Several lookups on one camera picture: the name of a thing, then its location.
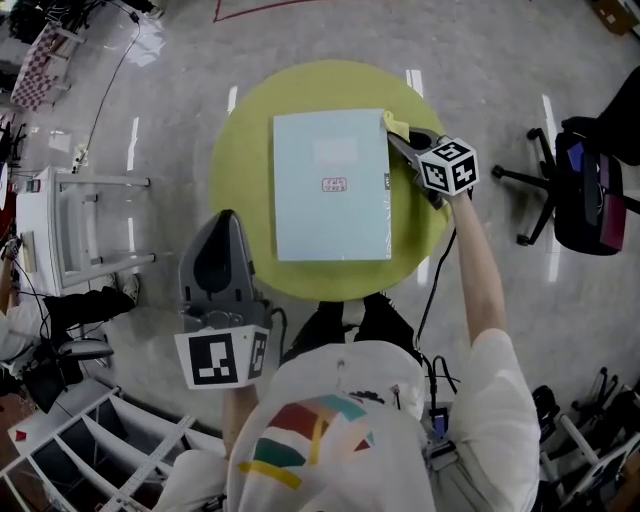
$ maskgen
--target floor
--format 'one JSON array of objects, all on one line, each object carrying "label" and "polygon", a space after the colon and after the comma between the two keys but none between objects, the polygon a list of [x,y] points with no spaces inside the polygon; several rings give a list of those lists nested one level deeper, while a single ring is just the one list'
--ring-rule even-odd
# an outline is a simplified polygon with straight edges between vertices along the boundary
[{"label": "floor", "polygon": [[[264,3],[222,0],[221,15]],[[155,407],[219,424],[220,394],[186,389],[173,334],[180,329],[177,264],[211,215],[209,161],[233,107],[230,90],[237,87],[240,102],[278,70],[341,58],[401,78],[407,70],[419,71],[425,100],[447,132],[476,148],[482,181],[474,204],[498,261],[509,332],[531,388],[547,384],[568,404],[588,392],[602,366],[635,382],[640,219],[628,217],[625,248],[615,257],[562,250],[551,231],[523,248],[515,236],[532,228],[541,198],[526,186],[496,183],[489,171],[501,163],[537,173],[527,129],[553,129],[549,118],[559,126],[571,115],[597,115],[638,64],[637,40],[610,34],[585,0],[325,0],[217,23],[214,14],[215,2],[183,0],[170,2],[159,21],[143,18],[141,36],[106,98],[88,164],[81,167],[98,174],[125,174],[129,167],[132,175],[151,178],[148,190],[100,190],[98,250],[105,257],[132,250],[158,255],[141,269],[140,307],[106,325],[115,349],[112,368],[89,365],[90,372]],[[25,166],[74,165],[136,33],[110,4],[97,15],[88,42],[71,61],[71,90],[53,109],[28,118]],[[630,194],[640,193],[636,170],[625,170],[624,179]],[[420,321],[448,238],[428,268],[424,264],[388,290],[411,325]],[[467,334],[456,260],[454,247],[422,349],[430,357],[446,356],[451,373],[464,379]],[[288,314],[289,342],[315,304],[265,291]],[[272,366],[276,352],[271,350]]]}]

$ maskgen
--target checkered board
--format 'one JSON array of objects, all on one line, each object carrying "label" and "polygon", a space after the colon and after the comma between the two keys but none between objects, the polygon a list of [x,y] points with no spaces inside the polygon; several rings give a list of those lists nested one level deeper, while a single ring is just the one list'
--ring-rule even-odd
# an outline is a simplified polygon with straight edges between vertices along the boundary
[{"label": "checkered board", "polygon": [[16,105],[33,111],[37,110],[58,79],[56,76],[45,74],[45,68],[49,62],[49,50],[55,38],[54,26],[47,23],[29,48],[11,93],[11,101]]}]

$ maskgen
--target chair wheel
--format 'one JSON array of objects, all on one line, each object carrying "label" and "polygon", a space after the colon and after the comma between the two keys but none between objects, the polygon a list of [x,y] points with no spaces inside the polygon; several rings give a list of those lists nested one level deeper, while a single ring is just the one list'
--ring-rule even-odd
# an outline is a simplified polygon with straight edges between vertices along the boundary
[{"label": "chair wheel", "polygon": [[494,165],[493,169],[491,169],[491,174],[493,174],[496,178],[500,179],[504,175],[504,168],[500,165]]}]

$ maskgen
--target white label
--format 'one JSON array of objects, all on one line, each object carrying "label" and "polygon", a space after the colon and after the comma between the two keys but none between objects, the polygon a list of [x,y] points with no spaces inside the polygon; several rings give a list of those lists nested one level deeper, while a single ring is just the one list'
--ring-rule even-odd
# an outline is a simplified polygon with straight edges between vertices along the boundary
[{"label": "white label", "polygon": [[316,140],[313,161],[319,165],[355,164],[358,162],[358,142],[354,138]]}]

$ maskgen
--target hand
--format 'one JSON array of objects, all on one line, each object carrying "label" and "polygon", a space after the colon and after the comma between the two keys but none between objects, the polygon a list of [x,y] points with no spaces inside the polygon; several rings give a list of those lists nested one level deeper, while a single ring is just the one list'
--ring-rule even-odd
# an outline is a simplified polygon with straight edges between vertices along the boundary
[{"label": "hand", "polygon": [[3,260],[5,258],[9,258],[10,261],[15,261],[15,259],[18,257],[18,252],[20,251],[21,245],[22,240],[20,240],[20,238],[18,238],[17,236],[10,238],[9,241],[5,244],[0,258],[2,258]]}]

